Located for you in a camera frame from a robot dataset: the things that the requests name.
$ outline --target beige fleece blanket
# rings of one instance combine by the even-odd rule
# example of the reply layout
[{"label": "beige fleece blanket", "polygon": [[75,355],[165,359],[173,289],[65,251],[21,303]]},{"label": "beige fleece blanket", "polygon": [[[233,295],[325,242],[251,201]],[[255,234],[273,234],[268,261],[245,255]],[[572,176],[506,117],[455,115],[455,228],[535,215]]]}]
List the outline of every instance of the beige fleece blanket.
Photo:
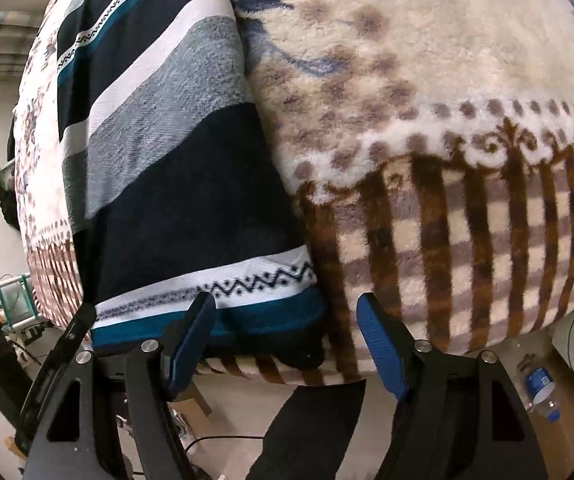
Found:
[{"label": "beige fleece blanket", "polygon": [[[333,384],[375,372],[373,290],[417,338],[463,353],[574,308],[571,0],[232,0],[248,81],[330,306],[301,372],[222,356],[202,372]],[[16,108],[19,219],[43,313],[80,303],[56,127],[52,0]]]}]

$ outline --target brown striped pattern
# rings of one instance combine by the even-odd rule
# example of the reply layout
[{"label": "brown striped pattern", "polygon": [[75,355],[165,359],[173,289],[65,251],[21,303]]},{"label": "brown striped pattern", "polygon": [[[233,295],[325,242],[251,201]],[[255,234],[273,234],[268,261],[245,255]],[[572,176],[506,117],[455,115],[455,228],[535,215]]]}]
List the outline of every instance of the brown striped pattern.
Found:
[{"label": "brown striped pattern", "polygon": [[421,205],[421,252],[427,290],[427,335],[446,350],[452,314],[452,252],[442,165],[435,158],[412,161],[412,182]]},{"label": "brown striped pattern", "polygon": [[555,320],[560,319],[567,312],[570,302],[572,288],[574,286],[574,157],[568,156],[565,159],[565,170],[568,177],[568,186],[570,190],[570,225],[571,225],[571,244],[570,244],[570,262],[567,272],[565,285],[558,300],[558,312]]},{"label": "brown striped pattern", "polygon": [[527,222],[527,197],[525,173],[520,149],[512,148],[507,164],[500,176],[507,182],[509,193],[510,254],[512,260],[512,283],[509,291],[509,328],[507,336],[513,337],[523,327],[523,294],[527,283],[529,249],[529,224]]},{"label": "brown striped pattern", "polygon": [[545,262],[539,288],[538,316],[534,322],[534,330],[538,330],[545,321],[545,314],[552,298],[558,263],[558,211],[552,168],[549,164],[542,162],[539,165],[539,174],[541,175],[545,214]]},{"label": "brown striped pattern", "polygon": [[467,224],[474,247],[472,262],[472,341],[473,351],[487,344],[493,299],[493,248],[488,223],[485,180],[479,171],[467,169],[464,175]]},{"label": "brown striped pattern", "polygon": [[[224,355],[200,373],[310,386],[371,374],[355,323],[367,290],[414,336],[455,353],[565,315],[574,308],[574,145],[527,168],[507,139],[497,171],[413,155],[382,163],[331,202],[312,201],[304,185],[297,209],[330,306],[325,363],[301,371],[269,355]],[[73,247],[44,244],[28,260],[39,308],[67,324],[81,301]]]}]

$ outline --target zigzag pattern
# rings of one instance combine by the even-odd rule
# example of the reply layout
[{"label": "zigzag pattern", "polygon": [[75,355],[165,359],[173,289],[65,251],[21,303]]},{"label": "zigzag pattern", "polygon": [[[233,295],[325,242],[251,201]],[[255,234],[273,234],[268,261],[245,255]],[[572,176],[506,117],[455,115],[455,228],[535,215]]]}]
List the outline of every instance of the zigzag pattern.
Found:
[{"label": "zigzag pattern", "polygon": [[104,26],[106,21],[109,19],[109,17],[113,14],[115,9],[120,7],[125,1],[126,0],[113,0],[111,5],[104,10],[102,16],[96,22],[96,25],[94,26],[94,28],[92,28],[90,31],[87,31],[88,33],[83,34],[83,36],[80,36],[80,33],[78,34],[78,36],[76,37],[76,39],[74,41],[74,44],[72,46],[70,46],[67,49],[67,51],[65,51],[65,54],[62,55],[62,57],[60,58],[60,60],[58,62],[58,72],[59,73],[73,59],[73,57],[76,55],[76,51],[79,47],[85,46],[86,44],[89,44],[92,41],[94,41],[94,38],[98,35],[98,33],[100,32],[100,30],[102,29],[102,27]]},{"label": "zigzag pattern", "polygon": [[219,299],[223,297],[228,298],[232,294],[241,296],[242,294],[262,292],[266,288],[275,289],[279,286],[290,286],[296,283],[302,283],[304,280],[311,283],[316,282],[316,275],[309,262],[304,262],[300,267],[292,266],[289,269],[279,267],[274,272],[263,272],[262,274],[254,274],[253,276],[234,278],[222,282],[205,283],[204,285],[190,286],[180,290],[154,294],[147,298],[130,301],[129,303],[99,313],[96,320],[100,321],[123,316],[164,304],[192,301],[198,293],[203,290],[211,292],[214,298]]}]

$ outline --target pile of blankets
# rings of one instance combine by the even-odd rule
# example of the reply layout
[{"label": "pile of blankets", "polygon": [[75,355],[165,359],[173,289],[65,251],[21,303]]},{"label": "pile of blankets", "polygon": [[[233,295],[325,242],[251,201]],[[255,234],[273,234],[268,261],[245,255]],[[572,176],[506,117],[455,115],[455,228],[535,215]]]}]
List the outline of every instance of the pile of blankets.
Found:
[{"label": "pile of blankets", "polygon": [[52,0],[16,115],[39,307],[101,347],[211,290],[201,372],[333,384],[367,290],[454,353],[574,309],[572,0]]}]

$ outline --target plaid fabric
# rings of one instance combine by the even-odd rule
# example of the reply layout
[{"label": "plaid fabric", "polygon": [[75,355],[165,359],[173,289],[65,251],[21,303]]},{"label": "plaid fabric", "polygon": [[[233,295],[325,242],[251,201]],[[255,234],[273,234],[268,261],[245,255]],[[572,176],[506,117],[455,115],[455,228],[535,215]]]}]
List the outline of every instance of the plaid fabric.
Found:
[{"label": "plaid fabric", "polygon": [[0,12],[0,80],[20,78],[42,16]]}]

